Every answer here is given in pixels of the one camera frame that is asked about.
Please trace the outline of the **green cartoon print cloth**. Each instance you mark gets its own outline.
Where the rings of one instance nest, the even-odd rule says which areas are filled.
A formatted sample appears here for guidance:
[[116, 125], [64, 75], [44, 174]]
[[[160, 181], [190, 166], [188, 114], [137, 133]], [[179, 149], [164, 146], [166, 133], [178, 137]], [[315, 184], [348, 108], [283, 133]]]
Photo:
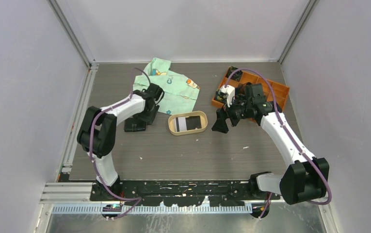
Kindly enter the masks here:
[[200, 87], [183, 74], [170, 70], [171, 61], [153, 58], [144, 68], [146, 76], [138, 75], [133, 83], [134, 90], [148, 88], [150, 83], [156, 84], [164, 91], [159, 103], [159, 112], [169, 115], [192, 112], [196, 104]]

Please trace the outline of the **black leather card holder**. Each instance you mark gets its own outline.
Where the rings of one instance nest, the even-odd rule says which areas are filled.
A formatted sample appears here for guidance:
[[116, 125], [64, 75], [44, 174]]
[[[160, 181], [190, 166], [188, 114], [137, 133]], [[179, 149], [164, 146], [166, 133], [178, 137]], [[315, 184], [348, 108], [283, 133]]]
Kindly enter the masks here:
[[140, 119], [128, 118], [124, 121], [124, 132], [136, 133], [146, 131], [147, 123]]

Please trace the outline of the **white striped card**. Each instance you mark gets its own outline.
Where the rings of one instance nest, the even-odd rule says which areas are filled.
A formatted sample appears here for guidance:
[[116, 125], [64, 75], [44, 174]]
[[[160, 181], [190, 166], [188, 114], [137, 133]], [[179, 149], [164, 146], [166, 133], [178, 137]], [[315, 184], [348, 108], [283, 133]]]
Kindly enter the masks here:
[[176, 132], [184, 132], [187, 131], [187, 122], [186, 122], [186, 117], [181, 116], [181, 117], [176, 117], [175, 121], [175, 130]]

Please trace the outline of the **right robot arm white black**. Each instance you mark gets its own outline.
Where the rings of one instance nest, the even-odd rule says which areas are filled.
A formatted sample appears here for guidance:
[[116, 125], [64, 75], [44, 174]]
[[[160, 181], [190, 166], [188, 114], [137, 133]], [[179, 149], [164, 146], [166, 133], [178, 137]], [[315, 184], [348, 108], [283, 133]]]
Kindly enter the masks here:
[[225, 102], [216, 111], [217, 119], [212, 130], [228, 133], [226, 120], [237, 126], [240, 120], [251, 118], [269, 135], [286, 164], [282, 175], [271, 172], [253, 174], [249, 180], [251, 197], [259, 200], [270, 192], [282, 196], [287, 204], [297, 204], [330, 196], [327, 183], [329, 163], [307, 150], [276, 101], [267, 100], [262, 85], [248, 84], [242, 94], [230, 85], [223, 85], [217, 94]]

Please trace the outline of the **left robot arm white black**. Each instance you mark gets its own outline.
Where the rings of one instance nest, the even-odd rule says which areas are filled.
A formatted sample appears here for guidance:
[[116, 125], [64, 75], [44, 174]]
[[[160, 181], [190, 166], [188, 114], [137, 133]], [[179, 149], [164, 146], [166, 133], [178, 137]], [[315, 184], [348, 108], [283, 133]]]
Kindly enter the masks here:
[[153, 123], [164, 94], [161, 87], [152, 83], [110, 106], [91, 106], [86, 110], [77, 143], [90, 157], [97, 182], [107, 199], [116, 200], [121, 194], [120, 177], [112, 158], [117, 126], [123, 123], [128, 132], [144, 131]]

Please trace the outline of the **black vip card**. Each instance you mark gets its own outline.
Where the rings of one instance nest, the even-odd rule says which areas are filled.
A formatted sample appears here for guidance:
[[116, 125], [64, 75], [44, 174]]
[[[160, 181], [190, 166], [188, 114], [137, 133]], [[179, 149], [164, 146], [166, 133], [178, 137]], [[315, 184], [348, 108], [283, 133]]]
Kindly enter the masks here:
[[187, 122], [187, 130], [196, 130], [196, 129], [201, 129], [201, 116], [189, 116], [186, 118]]

